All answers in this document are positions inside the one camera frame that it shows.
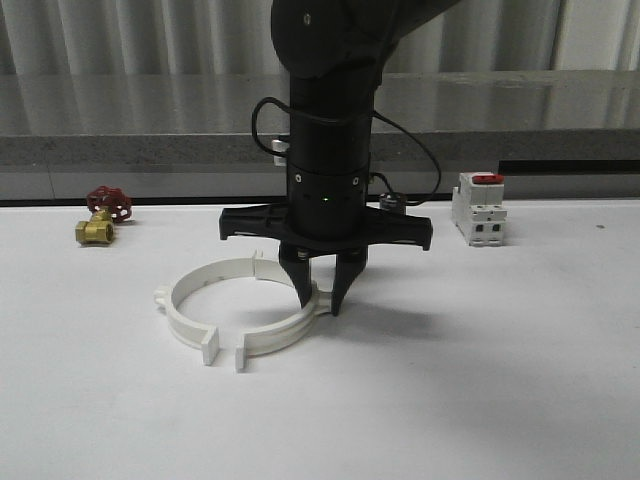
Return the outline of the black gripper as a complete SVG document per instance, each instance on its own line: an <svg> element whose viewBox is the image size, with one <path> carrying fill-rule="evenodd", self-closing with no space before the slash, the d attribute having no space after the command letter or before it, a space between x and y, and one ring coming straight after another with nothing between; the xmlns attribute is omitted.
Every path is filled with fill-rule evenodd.
<svg viewBox="0 0 640 480"><path fill-rule="evenodd" d="M338 172L314 172L289 160L284 203L226 208L219 219L220 238L264 237L293 247L279 248L279 264L289 276L300 306L312 296L309 254L336 255L331 313L338 316L350 286L367 264L375 244L431 245L431 221L366 205L370 162Z"/></svg>

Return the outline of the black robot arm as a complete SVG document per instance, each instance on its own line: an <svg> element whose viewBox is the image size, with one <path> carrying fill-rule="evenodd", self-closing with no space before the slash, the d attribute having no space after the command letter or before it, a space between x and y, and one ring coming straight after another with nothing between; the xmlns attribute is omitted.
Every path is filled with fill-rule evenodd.
<svg viewBox="0 0 640 480"><path fill-rule="evenodd" d="M371 208L374 96L398 42L449 8L446 1L276 1L271 38L289 74L287 199L225 209L222 238L256 236L280 243L279 262L299 300L312 296L310 261L332 255L331 309L338 312L364 270L373 244L428 248L424 217Z"/></svg>

